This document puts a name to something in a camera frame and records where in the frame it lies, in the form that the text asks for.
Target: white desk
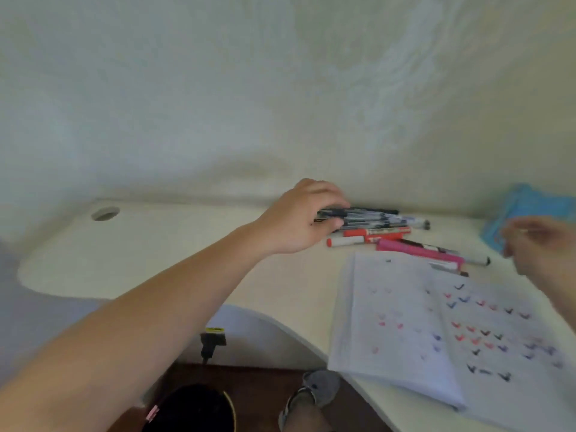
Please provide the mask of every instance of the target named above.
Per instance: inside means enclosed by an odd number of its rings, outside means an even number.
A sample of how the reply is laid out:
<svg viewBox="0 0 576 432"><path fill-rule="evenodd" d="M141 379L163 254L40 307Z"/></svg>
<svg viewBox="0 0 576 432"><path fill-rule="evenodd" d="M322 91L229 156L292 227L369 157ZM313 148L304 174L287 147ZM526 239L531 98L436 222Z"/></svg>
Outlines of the white desk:
<svg viewBox="0 0 576 432"><path fill-rule="evenodd" d="M119 215L93 221L91 213L106 206L118 206ZM262 212L263 208L207 204L98 202L35 249L22 262L18 276L23 285L41 293L113 299ZM547 299L516 275L510 261L479 239L482 221L427 217L431 231L414 231L414 240L488 254L493 263L487 268L465 265L470 276L534 295L544 319L567 346L567 354L576 358L576 339ZM276 324L327 359L336 279L354 251L374 251L374 245L329 249L321 242L297 254L272 256L246 276L226 303ZM496 430L418 394L366 378L346 378L394 430Z"/></svg>

